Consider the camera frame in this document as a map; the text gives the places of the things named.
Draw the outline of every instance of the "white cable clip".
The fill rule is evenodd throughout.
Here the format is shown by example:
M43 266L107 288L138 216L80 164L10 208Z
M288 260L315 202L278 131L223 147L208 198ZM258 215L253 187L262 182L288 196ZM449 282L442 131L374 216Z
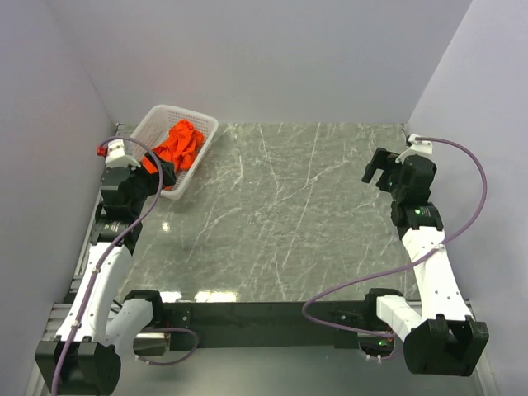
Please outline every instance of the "white cable clip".
M435 246L433 246L433 249L437 250L438 252L442 252L446 249L446 246L444 243L438 243Z
M419 155L421 157L430 158L432 156L432 143L427 140L417 140L419 134L412 134L407 141L411 145L396 158L396 163L403 163L405 158L411 155Z

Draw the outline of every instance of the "white bracket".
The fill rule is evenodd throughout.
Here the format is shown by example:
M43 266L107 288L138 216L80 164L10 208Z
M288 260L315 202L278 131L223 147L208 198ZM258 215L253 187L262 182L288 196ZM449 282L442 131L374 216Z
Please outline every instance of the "white bracket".
M138 333L147 326L153 317L152 303L145 299L128 299L123 308L110 322L106 330L104 345L114 345L115 353L121 360L134 355L133 343Z
M404 297L399 295L384 295L376 299L376 313L378 318L398 334L400 339L405 337L422 323L422 316L409 306Z
M426 140L416 140L419 138L418 134L411 134L407 141L411 144L403 153L399 154L396 158L396 163L403 163L405 158L411 155L420 155L425 158L431 158L432 156L432 143Z
M106 167L141 167L139 162L126 152L125 142L122 139L112 140L108 144L105 165Z

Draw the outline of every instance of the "cable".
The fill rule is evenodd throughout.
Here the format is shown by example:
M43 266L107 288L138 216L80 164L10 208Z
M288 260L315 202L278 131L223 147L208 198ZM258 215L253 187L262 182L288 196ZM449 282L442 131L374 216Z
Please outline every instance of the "cable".
M188 328L155 328L152 330L149 329L148 332L186 332L187 334L191 334L195 338L195 344L192 346L191 350L188 351L185 356L181 357L180 359L176 359L175 361L150 361L142 356L138 356L141 361L144 361L148 365L175 365L177 363L181 363L182 361L185 361L189 357L191 357L191 355L195 352L196 348L198 347L198 343L200 342L198 334Z
M119 301L116 301L116 300L113 299L112 303L117 305L119 307L119 309L123 308L123 304L120 303ZM118 314L119 313L119 311L117 309L113 309L112 307L110 308L110 311L112 311L114 314Z
M484 171L484 168L483 168L482 164L480 163L479 159L471 151L469 151L466 147L462 146L461 144L452 142L450 140L439 139L439 138L422 138L422 137L418 137L417 140L448 144L449 146L453 146L453 147L456 147L457 149L462 150L464 153L468 154L469 157L473 160L473 162L477 166L478 172L480 173L480 178L482 179L482 195L480 197L480 202L478 203L477 209L475 210L473 216L471 216L471 218L468 220L468 222L462 228L460 228L458 231L456 231L452 235L450 235L448 237L445 237L445 239L441 242L441 244L447 244L447 243L451 242L453 239L459 237L464 231L466 231L469 227L471 227L471 225L474 223L474 221L480 215L480 212L482 212L482 209L484 207L484 203L486 202L486 196L488 195L488 179L486 178L486 172ZM406 266L401 266L399 268L394 268L392 270L387 270L387 271L377 272L375 274L361 276L359 278L355 278L354 280L349 280L348 282L345 282L345 283L343 283L341 285L333 286L330 289L327 289L327 290L319 293L318 295L315 295L314 297L312 297L308 301L306 301L306 303L304 303L304 305L303 305L302 313L303 313L304 317L307 318L309 321L317 323L317 324L322 324L323 326L329 326L330 328L337 328L339 330L345 330L345 331L348 331L348 332L360 332L360 333L370 334L372 336L378 336L378 337L390 337L390 334L388 334L388 333L372 332L370 330L365 330L365 329L362 329L362 328L351 328L351 327L348 327L348 326L343 326L341 324L332 323L332 322L326 322L324 320L317 319L317 318L311 316L310 314L308 314L308 308L309 308L309 306L311 304L313 304L317 300L319 300L322 297L325 297L327 295L330 295L334 291L338 291L338 290L344 289L345 287L352 286L352 285L355 285L357 283L361 283L363 281L370 281L371 279L376 279L376 278L380 278L382 276L393 275L393 274L396 274L398 272L403 272L403 271L406 271L406 270L410 270L411 268L414 268L415 266L417 266L419 264L422 264L425 260L427 260L433 254L435 254L436 251L437 251L437 249L433 248L431 251L426 253L424 256L420 257L415 262L411 262L410 264L407 264ZM402 352L396 353L393 356L392 355L391 356L387 356L385 358L382 358L382 360L392 359L392 358L394 358L396 356L401 355L401 353Z
M69 332L69 336L68 336L66 342L64 343L64 347L63 347L62 351L60 352L59 360L57 361L57 365L55 367L55 372L53 374L53 380L52 380L52 383L51 383L51 395L52 396L57 396L57 394L59 392L60 371L62 370L62 367L63 367L63 364L64 364L64 360L66 359L66 355L68 354L68 349L69 349L70 345L72 344L72 341L75 338L75 334L77 333L77 330L78 330L78 328L79 328L79 326L81 324L81 319L83 318L84 312L86 311L86 307L88 305L88 300L90 299L90 296L91 296L91 294L93 292L93 288L94 288L94 285L95 285L95 282L96 282L96 278L97 278L97 275L99 273L99 270L102 267L103 262L110 255L110 252L112 251L112 249L116 247L117 243L119 243L121 241L121 239L123 239L130 231L132 231L136 225L141 223L144 220L145 217L147 217L147 215L150 213L150 211L154 208L154 206L158 202L159 196L161 195L161 192L162 192L162 189L163 189L162 164L159 162L158 157L154 154L154 152L150 149L150 147L147 146L146 144L144 144L143 142L137 140L137 139L129 138L129 137L126 137L126 136L112 136L110 138L107 138L107 139L105 139L105 140L103 140L101 142L100 147L104 147L105 145L110 143L112 140L116 140L116 139L127 140L129 142L137 144L142 149L145 149L151 155L151 157L153 158L154 162L156 163L156 168L158 169L158 174L159 174L158 189L156 190L156 194L154 194L154 199L153 199L153 202L152 202L151 206L149 206L149 208L147 210L145 210L144 213L142 215L140 215L140 217L138 217L122 233L120 233L117 237L115 237L115 239L110 243L108 248L102 253L101 257L97 261L97 264L96 264L96 266L94 268L94 271L92 272L92 276L90 277L90 281L88 282L86 293L85 293L84 297L82 298L81 305L80 305L79 310L77 312L77 316L75 317L75 320L73 322L72 330Z
M391 359L394 359L395 357L398 357L398 356L401 356L401 355L403 355L403 350L398 351L396 353L394 353L394 351L393 351L393 353L391 353L390 355L388 355L386 357L380 358L380 360L381 361L390 361Z

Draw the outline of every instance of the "red connector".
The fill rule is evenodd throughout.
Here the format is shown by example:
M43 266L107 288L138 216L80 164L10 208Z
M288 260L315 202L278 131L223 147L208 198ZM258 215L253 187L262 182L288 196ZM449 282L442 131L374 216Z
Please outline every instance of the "red connector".
M108 148L107 147L97 146L97 155L99 157L106 157L107 153L108 153Z

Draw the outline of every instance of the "black metal frame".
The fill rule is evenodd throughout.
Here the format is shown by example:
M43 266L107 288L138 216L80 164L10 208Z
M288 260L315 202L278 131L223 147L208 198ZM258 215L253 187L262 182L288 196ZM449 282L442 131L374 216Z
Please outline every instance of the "black metal frame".
M303 302L163 304L168 323L200 335L199 348L334 346L357 349L358 335L308 321ZM365 301L317 302L310 313L322 320L369 330L387 330L383 322L365 321ZM170 351L189 351L186 334L171 335Z

